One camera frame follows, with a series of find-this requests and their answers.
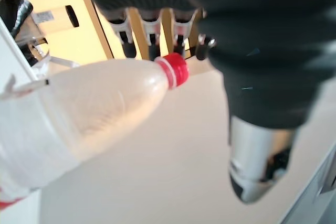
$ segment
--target plastic bottle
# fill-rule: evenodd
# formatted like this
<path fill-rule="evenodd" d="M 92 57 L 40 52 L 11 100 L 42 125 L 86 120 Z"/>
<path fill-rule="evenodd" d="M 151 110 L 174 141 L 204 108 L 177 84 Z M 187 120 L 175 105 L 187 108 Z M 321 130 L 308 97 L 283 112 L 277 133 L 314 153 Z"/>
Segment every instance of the plastic bottle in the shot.
<path fill-rule="evenodd" d="M 0 95 L 0 207 L 111 147 L 187 78 L 170 54 L 94 63 Z"/>

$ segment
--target white surface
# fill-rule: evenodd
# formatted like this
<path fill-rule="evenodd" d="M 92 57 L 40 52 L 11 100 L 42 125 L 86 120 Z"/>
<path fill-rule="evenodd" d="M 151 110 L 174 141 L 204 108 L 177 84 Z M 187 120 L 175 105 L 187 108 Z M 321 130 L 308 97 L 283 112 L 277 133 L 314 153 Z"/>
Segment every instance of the white surface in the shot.
<path fill-rule="evenodd" d="M 12 74 L 16 78 L 16 84 L 37 79 L 2 19 L 0 19 L 0 49 L 0 92 L 3 92 Z"/>
<path fill-rule="evenodd" d="M 0 92 L 3 92 L 12 74 L 16 78 L 17 85 L 28 83 L 36 77 L 1 19 L 0 35 Z M 39 202 L 40 192 L 35 192 L 21 202 L 1 211 L 0 223 L 38 224 Z"/>
<path fill-rule="evenodd" d="M 277 223 L 335 142 L 335 95 L 334 81 L 298 137 L 288 174 L 246 206 L 228 176 L 222 77 L 193 76 L 131 136 L 45 188 L 41 223 Z"/>

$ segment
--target robotic hand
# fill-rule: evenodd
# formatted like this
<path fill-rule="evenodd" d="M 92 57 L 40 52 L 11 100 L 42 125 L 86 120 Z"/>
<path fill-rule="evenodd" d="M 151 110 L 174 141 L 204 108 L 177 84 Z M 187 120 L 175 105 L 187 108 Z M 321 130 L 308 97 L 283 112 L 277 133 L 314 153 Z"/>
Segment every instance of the robotic hand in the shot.
<path fill-rule="evenodd" d="M 215 39 L 209 59 L 224 75 L 232 186 L 243 202 L 264 195 L 285 173 L 296 132 L 321 84 L 334 76 L 335 0 L 94 1 L 108 20 L 111 12 L 129 6 L 207 11 L 198 29 Z M 187 33 L 175 34 L 178 50 Z"/>

